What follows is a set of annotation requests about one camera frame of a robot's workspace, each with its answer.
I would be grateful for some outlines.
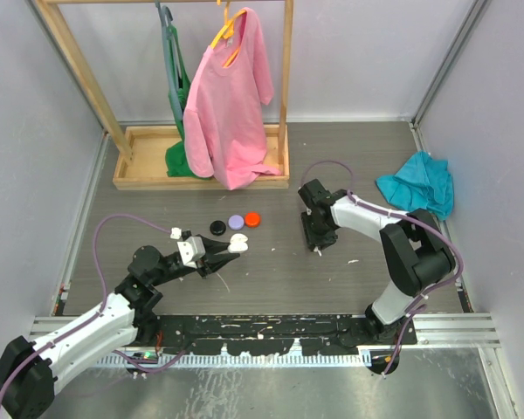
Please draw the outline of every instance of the wooden clothes rack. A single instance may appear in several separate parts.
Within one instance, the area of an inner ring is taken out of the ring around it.
[[[165,152],[180,141],[175,126],[127,127],[126,132],[114,117],[105,95],[93,75],[62,12],[60,4],[83,3],[153,3],[155,0],[34,0],[51,34],[98,114],[103,127],[113,138],[120,155],[113,182],[118,189],[223,189],[215,179],[209,181],[194,177],[167,177]],[[165,0],[163,3],[214,2],[216,0]],[[285,4],[283,30],[283,62],[281,73],[281,104],[279,124],[265,125],[268,152],[264,164],[278,168],[282,175],[262,175],[248,189],[276,189],[289,187],[289,145],[287,142],[287,96],[293,30],[293,0]]]

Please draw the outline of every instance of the green cloth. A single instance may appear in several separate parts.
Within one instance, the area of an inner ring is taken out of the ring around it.
[[[183,55],[178,44],[178,33],[176,27],[171,23],[173,17],[167,6],[159,7],[159,17],[162,25],[163,56],[165,59],[165,70],[169,83],[169,104],[175,117],[175,125],[181,136],[181,141],[167,149],[165,163],[167,164],[167,176],[181,177],[194,176],[186,160],[184,151],[184,125],[183,114],[186,101],[189,97],[190,80],[184,68]]]

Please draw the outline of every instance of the pink shirt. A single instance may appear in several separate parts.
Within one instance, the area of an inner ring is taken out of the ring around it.
[[[232,43],[208,47],[190,86],[184,110],[184,146],[190,169],[215,176],[227,189],[249,185],[260,174],[280,175],[262,164],[266,137],[260,102],[273,96],[260,21],[254,10],[235,21]],[[240,45],[235,60],[227,58]]]

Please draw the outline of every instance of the orange disc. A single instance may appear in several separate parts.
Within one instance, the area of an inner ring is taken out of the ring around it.
[[[260,214],[258,212],[249,212],[245,216],[245,224],[251,229],[258,227],[260,225]]]

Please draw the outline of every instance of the colored disc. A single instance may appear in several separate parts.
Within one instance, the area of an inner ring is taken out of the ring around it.
[[[258,212],[249,212],[245,216],[245,224],[254,229],[260,225],[260,214]]]
[[[210,232],[214,236],[222,236],[227,230],[227,226],[223,221],[216,220],[210,224]]]
[[[229,218],[228,224],[231,230],[241,230],[245,227],[245,220],[241,216],[234,215]]]

